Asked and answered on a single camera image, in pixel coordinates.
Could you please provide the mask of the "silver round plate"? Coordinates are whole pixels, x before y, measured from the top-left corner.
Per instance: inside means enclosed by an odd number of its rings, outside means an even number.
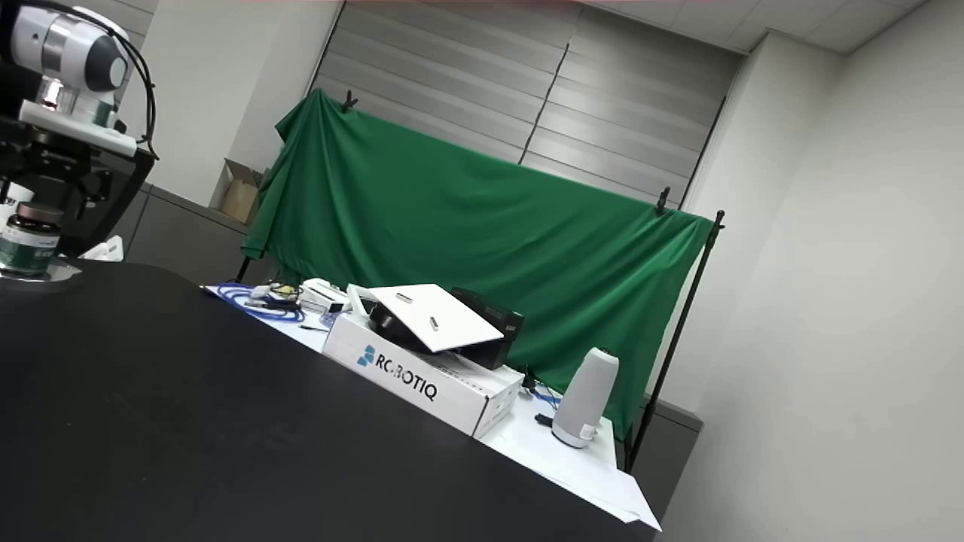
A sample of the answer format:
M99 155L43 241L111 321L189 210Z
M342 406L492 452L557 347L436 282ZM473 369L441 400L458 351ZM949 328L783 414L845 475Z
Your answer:
M79 268L59 258L53 258L41 272L16 271L0 266L0 282L11 282L18 287L62 287L80 274L82 271Z

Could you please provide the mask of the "black box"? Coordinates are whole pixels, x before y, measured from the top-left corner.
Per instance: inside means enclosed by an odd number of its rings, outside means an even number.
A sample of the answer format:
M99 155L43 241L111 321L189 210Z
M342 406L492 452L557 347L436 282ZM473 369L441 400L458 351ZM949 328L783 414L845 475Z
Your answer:
M511 346L520 335L524 317L519 312L510 311L504 306L496 305L482 298L478 292L465 288L451 288L450 293L462 304L477 313L482 319L502 333L501 339L491 342L469 344L457 349L465 359L474 361L478 366L496 370L504 366L508 360Z

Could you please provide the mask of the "small white box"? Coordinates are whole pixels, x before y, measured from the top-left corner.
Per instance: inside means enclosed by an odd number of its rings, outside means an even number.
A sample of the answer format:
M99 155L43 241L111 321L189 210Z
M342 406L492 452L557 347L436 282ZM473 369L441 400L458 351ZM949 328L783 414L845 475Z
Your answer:
M350 299L337 285L321 278L307 279L299 285L298 302L304 311L327 315L343 311Z

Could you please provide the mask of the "grey low cabinet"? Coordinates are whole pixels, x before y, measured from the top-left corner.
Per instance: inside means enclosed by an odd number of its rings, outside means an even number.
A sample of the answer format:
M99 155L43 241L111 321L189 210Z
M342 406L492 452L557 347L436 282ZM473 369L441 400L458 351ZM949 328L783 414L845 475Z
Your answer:
M192 200L145 184L111 230L127 262L168 269L202 285L265 284L278 275L271 257L245 261L248 227Z
M658 399L630 474L636 478L660 522L702 430L703 421L699 416Z

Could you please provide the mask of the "dark bottle with green label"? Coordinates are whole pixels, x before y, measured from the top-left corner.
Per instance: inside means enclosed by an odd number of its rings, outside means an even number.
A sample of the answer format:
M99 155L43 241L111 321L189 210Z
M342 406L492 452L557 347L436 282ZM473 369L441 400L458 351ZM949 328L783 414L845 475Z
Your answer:
M0 270L38 277L48 271L61 239L63 212L58 207L20 202L0 229Z

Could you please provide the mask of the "white table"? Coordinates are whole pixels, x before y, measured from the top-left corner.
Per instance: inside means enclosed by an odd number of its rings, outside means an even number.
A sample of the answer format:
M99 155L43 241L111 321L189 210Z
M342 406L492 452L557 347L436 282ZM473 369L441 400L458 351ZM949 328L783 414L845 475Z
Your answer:
M232 282L210 285L203 290L320 355L328 333L303 330L299 325L330 330L334 319L342 315L307 313L296 317L252 308L247 303L252 289ZM550 428L537 425L533 416L554 414L558 400L546 385L538 383L533 391L527 391L521 384L510 413L481 442L622 522L633 527L641 525L644 531L660 531L660 522L637 481L617 466L614 431L609 419L600 419L595 436L582 449L565 445L552 435Z

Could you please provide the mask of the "white and grey speaker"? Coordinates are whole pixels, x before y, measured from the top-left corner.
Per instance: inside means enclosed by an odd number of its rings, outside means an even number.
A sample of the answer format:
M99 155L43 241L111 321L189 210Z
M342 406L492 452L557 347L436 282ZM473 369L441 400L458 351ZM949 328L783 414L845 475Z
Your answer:
M575 371L552 419L551 432L567 446L582 449L596 434L618 376L619 358L593 347Z

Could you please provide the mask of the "grey window blinds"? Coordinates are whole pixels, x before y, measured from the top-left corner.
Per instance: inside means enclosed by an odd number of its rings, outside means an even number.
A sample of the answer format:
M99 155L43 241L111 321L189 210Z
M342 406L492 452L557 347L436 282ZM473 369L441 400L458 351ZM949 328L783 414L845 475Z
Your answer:
M347 2L313 86L489 157L679 208L742 61L580 2Z

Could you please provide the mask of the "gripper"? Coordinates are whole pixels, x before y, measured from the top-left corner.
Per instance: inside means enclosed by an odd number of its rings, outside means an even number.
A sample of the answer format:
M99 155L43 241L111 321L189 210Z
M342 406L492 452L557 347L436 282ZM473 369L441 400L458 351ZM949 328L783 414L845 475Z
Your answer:
M97 224L109 209L116 171L93 145L19 120L0 119L0 181L25 175L66 182L66 216L72 224Z

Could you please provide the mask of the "white flat plate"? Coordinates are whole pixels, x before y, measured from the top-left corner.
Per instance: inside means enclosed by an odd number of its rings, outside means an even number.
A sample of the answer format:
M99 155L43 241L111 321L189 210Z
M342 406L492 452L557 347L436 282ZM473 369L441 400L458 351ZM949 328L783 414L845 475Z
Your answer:
M440 285L369 288L368 293L433 353L504 337Z

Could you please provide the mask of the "white printed cardboard box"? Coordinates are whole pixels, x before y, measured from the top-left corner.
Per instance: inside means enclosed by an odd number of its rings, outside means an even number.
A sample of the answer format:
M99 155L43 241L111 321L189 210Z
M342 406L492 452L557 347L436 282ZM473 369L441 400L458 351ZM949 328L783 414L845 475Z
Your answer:
M523 384L513 368L488 370L458 354L406 350L352 313L334 319L322 353L478 440L510 413Z

